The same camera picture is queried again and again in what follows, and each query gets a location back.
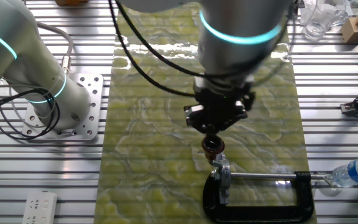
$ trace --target water bottle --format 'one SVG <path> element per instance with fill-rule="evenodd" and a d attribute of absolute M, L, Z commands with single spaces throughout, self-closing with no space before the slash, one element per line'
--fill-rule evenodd
<path fill-rule="evenodd" d="M 358 184 L 358 159 L 333 170 L 333 184 L 337 187 L 352 187 Z"/>

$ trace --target metal base plate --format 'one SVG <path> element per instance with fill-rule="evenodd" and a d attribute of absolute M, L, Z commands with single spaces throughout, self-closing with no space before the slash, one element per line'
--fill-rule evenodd
<path fill-rule="evenodd" d="M 99 116 L 101 108 L 101 99 L 103 91 L 103 76 L 100 74 L 70 74 L 70 78 L 82 84 L 91 96 L 91 104 L 87 118 L 72 129 L 52 130 L 48 134 L 33 139 L 33 142 L 60 142 L 60 141 L 92 141 L 98 135 Z M 25 115 L 25 121 L 34 126 L 43 126 L 44 124 L 35 114 L 34 107 L 29 103 Z M 23 134 L 36 136 L 41 133 L 44 128 L 33 128 L 26 124 L 23 126 Z"/>

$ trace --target black clip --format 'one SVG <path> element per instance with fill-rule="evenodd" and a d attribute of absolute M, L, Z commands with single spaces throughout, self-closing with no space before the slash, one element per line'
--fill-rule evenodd
<path fill-rule="evenodd" d="M 298 203 L 280 207 L 228 207 L 219 203 L 219 182 L 209 176 L 203 192 L 205 214 L 216 223 L 303 223 L 314 212 L 309 172 L 295 172 L 291 182 L 296 189 Z"/>
<path fill-rule="evenodd" d="M 288 9 L 288 15 L 287 15 L 289 19 L 297 19 L 298 18 L 298 11 L 301 6 L 301 3 L 304 4 L 304 2 L 302 0 L 294 0 L 294 2 L 290 5 L 290 7 Z"/>

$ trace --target green marble mat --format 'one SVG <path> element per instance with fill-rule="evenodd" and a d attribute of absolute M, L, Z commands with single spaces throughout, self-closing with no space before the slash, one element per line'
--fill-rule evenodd
<path fill-rule="evenodd" d="M 158 14 L 128 11 L 140 33 L 161 54 L 190 70 L 203 71 L 197 60 L 198 5 Z M 192 77 L 154 58 L 121 18 L 119 25 L 129 50 L 152 78 L 192 92 Z M 256 79 L 277 66 L 287 50 L 287 44 L 280 44 Z M 183 112 L 183 106 L 194 104 L 194 99 L 165 93 L 147 83 L 129 64 L 118 41 L 112 67 L 95 223 L 210 223 L 201 197 L 212 167 L 201 148 L 203 135 L 186 127 Z M 220 134 L 232 171 L 308 170 L 291 63 L 255 90 L 257 101 L 249 118 Z M 238 180 L 230 194 L 231 205 L 295 203 L 284 181 Z M 308 223 L 316 223 L 315 217 Z"/>

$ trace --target power strip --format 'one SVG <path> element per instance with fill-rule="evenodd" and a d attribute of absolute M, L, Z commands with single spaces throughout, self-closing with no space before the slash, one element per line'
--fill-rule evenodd
<path fill-rule="evenodd" d="M 53 224 L 57 195 L 32 192 L 27 197 L 22 224 Z"/>

